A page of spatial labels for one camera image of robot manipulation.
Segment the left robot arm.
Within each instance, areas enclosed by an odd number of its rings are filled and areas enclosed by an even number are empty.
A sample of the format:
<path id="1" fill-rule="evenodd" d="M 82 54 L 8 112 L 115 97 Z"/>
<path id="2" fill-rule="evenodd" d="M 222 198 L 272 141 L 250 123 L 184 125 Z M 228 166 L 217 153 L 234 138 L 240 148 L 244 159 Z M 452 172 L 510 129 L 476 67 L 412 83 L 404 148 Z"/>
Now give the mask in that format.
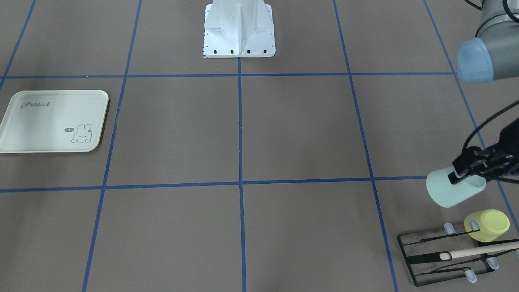
<path id="1" fill-rule="evenodd" d="M 476 6 L 481 20 L 474 39 L 465 41 L 457 50 L 458 76 L 466 84 L 489 83 L 518 76 L 519 28 L 517 0 L 482 0 Z M 469 177 L 481 177 L 487 182 L 518 184 L 508 178 L 518 174 L 518 120 L 504 127 L 496 144 L 482 149 L 469 146 L 472 138 L 499 115 L 517 107 L 515 101 L 482 122 L 467 137 L 462 152 L 448 175 L 451 185 Z"/>

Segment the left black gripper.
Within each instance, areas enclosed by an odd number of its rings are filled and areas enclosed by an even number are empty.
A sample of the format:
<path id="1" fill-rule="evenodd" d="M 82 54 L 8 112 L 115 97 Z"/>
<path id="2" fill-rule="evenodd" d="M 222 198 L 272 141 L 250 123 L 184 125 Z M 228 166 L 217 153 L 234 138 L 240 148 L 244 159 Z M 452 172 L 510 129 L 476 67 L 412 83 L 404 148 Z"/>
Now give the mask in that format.
<path id="1" fill-rule="evenodd" d="M 485 182 L 517 182 L 505 178 L 508 174 L 518 174 L 519 122 L 512 122 L 499 133 L 496 144 L 485 149 L 469 147 L 454 159 L 454 170 L 447 175 L 451 185 L 461 183 L 470 177 L 484 178 Z"/>

